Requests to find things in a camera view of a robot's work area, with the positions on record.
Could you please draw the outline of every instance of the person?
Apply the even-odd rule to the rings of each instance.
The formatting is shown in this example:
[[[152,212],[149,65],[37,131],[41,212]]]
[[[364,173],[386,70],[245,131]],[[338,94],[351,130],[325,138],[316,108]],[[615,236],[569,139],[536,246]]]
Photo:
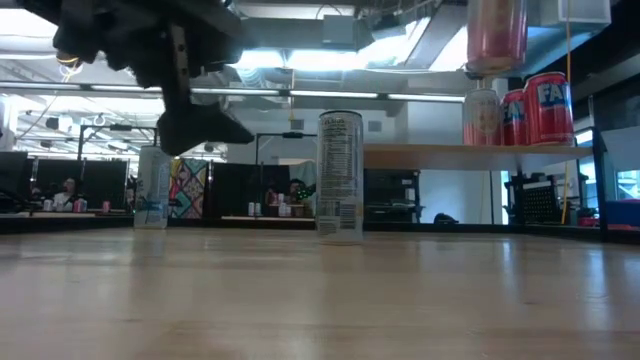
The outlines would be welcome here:
[[[56,211],[73,211],[73,202],[78,198],[80,185],[79,179],[70,177],[65,180],[62,192],[53,197]]]
[[[285,202],[287,204],[299,204],[300,201],[298,200],[298,191],[305,189],[306,187],[307,184],[305,184],[304,181],[300,179],[292,179],[289,182],[289,194],[287,197],[285,197]]]

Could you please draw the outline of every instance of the fluorescent light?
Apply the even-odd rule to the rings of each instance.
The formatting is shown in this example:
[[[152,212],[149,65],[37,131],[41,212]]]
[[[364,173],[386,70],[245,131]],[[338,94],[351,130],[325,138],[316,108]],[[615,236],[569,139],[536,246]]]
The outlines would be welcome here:
[[[120,141],[111,141],[107,143],[107,146],[112,146],[116,149],[120,149],[120,150],[128,150],[129,149],[129,145],[120,142]]]
[[[191,90],[194,94],[208,94],[208,95],[248,95],[248,96],[278,96],[280,93],[278,90],[262,90],[262,89],[207,89],[207,88],[193,88]]]
[[[247,50],[242,53],[240,61],[231,66],[240,69],[283,67],[284,60],[274,50]]]
[[[38,157],[63,157],[69,159],[76,159],[78,154],[74,153],[60,153],[60,152],[37,152],[37,151],[29,151],[29,156],[38,156]],[[87,159],[101,159],[101,158],[110,158],[110,159],[137,159],[140,157],[138,154],[99,154],[99,153],[83,153],[82,158]]]
[[[593,131],[589,130],[589,131],[583,132],[582,134],[578,134],[576,136],[576,141],[578,145],[584,144],[589,141],[593,141]]]
[[[463,26],[442,49],[430,71],[456,71],[467,62],[467,27]]]
[[[130,93],[162,93],[159,87],[150,87],[143,89],[135,85],[88,85],[95,91],[113,91],[113,92],[130,92]]]
[[[464,96],[389,94],[389,100],[464,103]]]
[[[291,95],[304,96],[304,97],[327,97],[327,98],[345,98],[345,99],[375,99],[378,97],[378,94],[375,94],[375,93],[310,91],[310,90],[291,90]]]
[[[17,81],[0,81],[0,87],[7,89],[27,89],[27,90],[80,90],[80,85],[63,83],[32,83]]]
[[[366,63],[358,59],[355,52],[296,50],[287,67],[302,71],[344,71],[364,69]]]

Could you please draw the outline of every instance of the wooden shelf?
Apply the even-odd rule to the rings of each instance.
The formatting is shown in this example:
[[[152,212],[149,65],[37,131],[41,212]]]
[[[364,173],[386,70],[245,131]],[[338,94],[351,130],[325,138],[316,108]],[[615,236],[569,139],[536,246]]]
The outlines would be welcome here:
[[[397,145],[364,146],[366,169],[539,171],[580,159],[591,148],[563,146]]]

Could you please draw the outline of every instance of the wooden table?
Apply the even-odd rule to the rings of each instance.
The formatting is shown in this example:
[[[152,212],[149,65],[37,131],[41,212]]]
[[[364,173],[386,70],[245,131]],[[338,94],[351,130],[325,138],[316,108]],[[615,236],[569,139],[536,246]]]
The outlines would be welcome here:
[[[638,359],[637,247],[365,236],[352,247],[312,231],[0,236],[2,358]]]

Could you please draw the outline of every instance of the black cabinet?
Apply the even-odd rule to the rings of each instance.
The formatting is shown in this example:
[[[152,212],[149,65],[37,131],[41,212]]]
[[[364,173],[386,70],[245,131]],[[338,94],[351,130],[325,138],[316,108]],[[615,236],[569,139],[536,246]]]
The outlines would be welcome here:
[[[364,221],[419,223],[416,170],[364,170]]]

